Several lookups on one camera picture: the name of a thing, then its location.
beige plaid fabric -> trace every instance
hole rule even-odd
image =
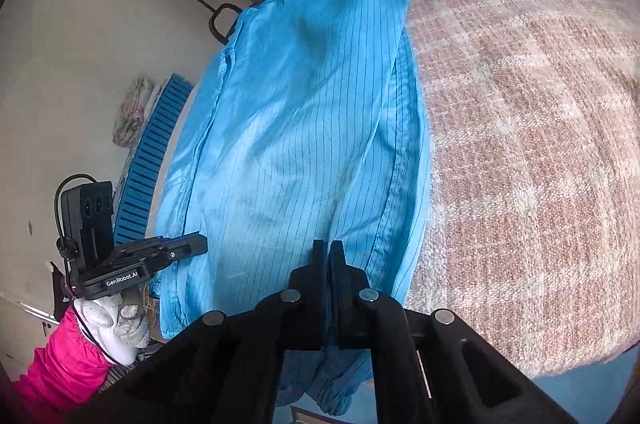
[[[525,374],[640,338],[640,0],[412,0],[432,136],[406,306]]]

white glove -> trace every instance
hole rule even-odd
[[[125,304],[120,293],[93,301],[78,298],[74,300],[74,307],[102,349],[120,364],[129,366],[136,360],[138,348],[148,345],[150,327],[144,312],[140,313],[141,307],[128,304],[136,296],[124,295],[124,298]],[[82,324],[78,326],[84,334]]]

metal bolt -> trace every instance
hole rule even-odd
[[[285,303],[295,303],[300,299],[300,292],[295,289],[286,289],[280,293],[280,299]]]
[[[452,324],[455,318],[455,315],[453,315],[453,312],[451,312],[450,310],[440,309],[436,311],[436,321],[442,323],[443,325]]]
[[[362,301],[372,302],[378,299],[380,297],[380,294],[378,294],[378,291],[375,289],[362,289],[360,292],[358,292],[358,297]]]
[[[202,322],[207,325],[207,327],[215,327],[219,325],[225,320],[225,315],[219,310],[211,310],[209,312],[205,312],[202,316]]]

black cable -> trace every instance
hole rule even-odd
[[[86,338],[91,341],[95,346],[98,347],[98,349],[104,354],[104,356],[109,359],[113,364],[117,364],[118,366],[122,366],[124,367],[122,364],[120,364],[117,360],[113,359],[113,357],[110,356],[110,354],[107,353],[107,351],[100,346],[100,343],[98,343],[98,341],[96,340],[96,338],[94,338],[94,335],[91,333],[91,331],[89,330],[89,328],[87,327],[86,323],[84,322],[84,319],[82,319],[80,317],[80,314],[78,314],[78,310],[76,310],[76,305],[74,304],[74,299],[77,299],[76,295],[74,294],[74,291],[71,287],[71,278],[70,278],[70,274],[69,274],[69,259],[71,256],[71,252],[75,251],[75,248],[69,248],[69,245],[73,245],[72,242],[70,242],[68,239],[66,239],[64,237],[64,235],[62,234],[62,226],[60,226],[60,215],[58,214],[58,203],[60,200],[60,193],[62,192],[62,188],[65,187],[67,184],[69,184],[69,182],[76,180],[76,179],[86,179],[89,180],[91,182],[96,183],[97,180],[94,179],[91,175],[87,175],[86,173],[77,173],[76,175],[71,175],[69,177],[67,177],[66,179],[64,179],[60,185],[58,186],[58,188],[56,189],[56,195],[54,196],[54,203],[53,203],[53,209],[54,209],[54,214],[55,214],[55,218],[56,218],[56,228],[58,229],[58,242],[56,242],[56,246],[58,247],[58,250],[60,251],[60,254],[62,255],[63,261],[65,262],[65,288],[66,288],[66,295],[69,298],[69,305],[71,306],[71,309],[73,310],[74,314],[76,315],[76,319],[80,322],[80,324],[82,325],[82,328],[84,328],[84,334],[86,336]]]

pink sleeve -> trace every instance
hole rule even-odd
[[[85,402],[104,382],[111,363],[89,343],[67,309],[44,348],[36,348],[26,375],[14,382],[24,407],[40,423],[61,423],[65,414]]]

